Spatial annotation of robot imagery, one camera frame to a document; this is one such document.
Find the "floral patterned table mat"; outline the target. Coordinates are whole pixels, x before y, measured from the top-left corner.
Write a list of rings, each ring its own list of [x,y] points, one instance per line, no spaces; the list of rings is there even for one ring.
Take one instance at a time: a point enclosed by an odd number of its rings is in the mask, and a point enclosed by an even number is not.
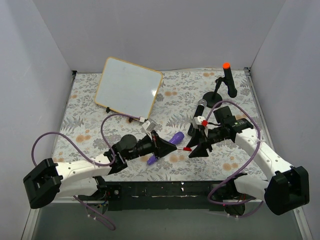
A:
[[[177,132],[187,133],[197,103],[215,89],[221,70],[167,71],[158,90],[150,118],[156,132],[169,140]],[[111,113],[94,101],[99,73],[78,73],[66,106],[52,158],[55,162],[76,162],[84,156],[95,157],[108,150],[126,134],[145,136],[141,125]],[[224,180],[249,160],[249,155],[231,140],[217,143],[209,157],[189,158],[175,151],[152,165],[148,156],[128,162],[127,168],[106,177],[107,181],[206,181]]]

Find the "black handheld microphone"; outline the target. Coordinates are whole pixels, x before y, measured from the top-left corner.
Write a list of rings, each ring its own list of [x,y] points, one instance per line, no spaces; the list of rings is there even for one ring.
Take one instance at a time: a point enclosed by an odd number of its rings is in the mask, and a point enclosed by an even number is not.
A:
[[[203,114],[204,109],[205,109],[206,106],[207,106],[207,101],[205,99],[200,99],[197,102],[197,107],[196,107],[195,113],[194,113],[194,115],[192,117],[192,121],[193,121],[193,119],[195,117],[201,116]],[[193,127],[193,123],[191,122],[187,134],[189,136],[192,136],[193,132],[194,132],[194,127]]]

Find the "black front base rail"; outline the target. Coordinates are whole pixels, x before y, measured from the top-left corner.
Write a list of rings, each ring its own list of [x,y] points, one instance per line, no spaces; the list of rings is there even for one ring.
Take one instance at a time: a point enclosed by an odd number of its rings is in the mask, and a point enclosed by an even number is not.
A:
[[[222,212],[223,205],[207,200],[219,181],[122,181],[110,190],[108,211],[209,210]]]

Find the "yellow framed whiteboard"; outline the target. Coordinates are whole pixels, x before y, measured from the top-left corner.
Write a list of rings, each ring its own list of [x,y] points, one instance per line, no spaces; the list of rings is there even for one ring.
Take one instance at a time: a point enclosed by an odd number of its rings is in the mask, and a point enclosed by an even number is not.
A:
[[[163,81],[159,71],[108,57],[94,102],[116,113],[149,118]]]

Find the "purple toy microphone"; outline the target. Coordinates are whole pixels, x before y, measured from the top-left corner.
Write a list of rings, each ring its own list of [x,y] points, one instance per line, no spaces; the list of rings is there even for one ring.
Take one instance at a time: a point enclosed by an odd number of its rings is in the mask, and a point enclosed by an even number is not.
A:
[[[179,131],[177,133],[174,134],[174,136],[168,141],[171,144],[174,145],[178,145],[182,142],[182,140],[184,139],[185,135]],[[154,155],[152,155],[148,160],[147,160],[147,165],[153,165],[154,163],[156,163],[158,161],[158,158],[156,158]]]

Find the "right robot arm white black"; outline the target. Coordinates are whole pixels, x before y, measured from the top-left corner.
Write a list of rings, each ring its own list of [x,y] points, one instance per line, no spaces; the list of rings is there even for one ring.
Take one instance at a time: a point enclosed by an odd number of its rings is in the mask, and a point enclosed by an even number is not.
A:
[[[309,174],[304,167],[295,167],[281,158],[261,141],[258,127],[254,127],[246,118],[236,119],[228,106],[213,113],[219,124],[217,127],[209,124],[204,116],[193,118],[194,134],[187,147],[194,147],[194,150],[189,157],[208,157],[214,144],[231,140],[250,155],[248,161],[254,161],[267,180],[250,177],[238,169],[209,192],[207,199],[210,203],[224,205],[223,201],[214,198],[214,193],[224,186],[230,198],[237,199],[244,194],[259,199],[278,216],[310,202]]]

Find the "black microphone desk stand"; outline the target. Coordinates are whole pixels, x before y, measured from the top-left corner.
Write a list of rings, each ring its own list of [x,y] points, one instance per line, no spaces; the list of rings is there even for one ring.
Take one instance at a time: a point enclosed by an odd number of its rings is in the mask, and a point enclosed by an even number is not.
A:
[[[209,91],[203,95],[202,98],[206,101],[206,106],[208,108],[212,109],[216,103],[223,100],[221,95],[218,93],[218,90],[224,81],[224,77],[217,78],[215,81],[216,85],[214,91]]]

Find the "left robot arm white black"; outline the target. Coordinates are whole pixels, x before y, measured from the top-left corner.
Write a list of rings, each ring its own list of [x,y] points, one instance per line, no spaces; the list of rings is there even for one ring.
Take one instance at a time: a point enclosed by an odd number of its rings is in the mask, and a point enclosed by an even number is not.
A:
[[[40,209],[55,199],[78,195],[101,200],[106,196],[106,187],[91,183],[91,178],[118,173],[128,166],[128,160],[149,154],[162,158],[177,149],[153,130],[140,140],[126,134],[109,151],[93,158],[61,163],[44,159],[23,178],[30,208]]]

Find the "red capped whiteboard marker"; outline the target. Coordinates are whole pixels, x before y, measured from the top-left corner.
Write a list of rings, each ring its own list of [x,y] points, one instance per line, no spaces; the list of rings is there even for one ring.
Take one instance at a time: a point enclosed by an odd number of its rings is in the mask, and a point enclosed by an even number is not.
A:
[[[190,147],[177,147],[177,150],[191,152],[192,149]]]

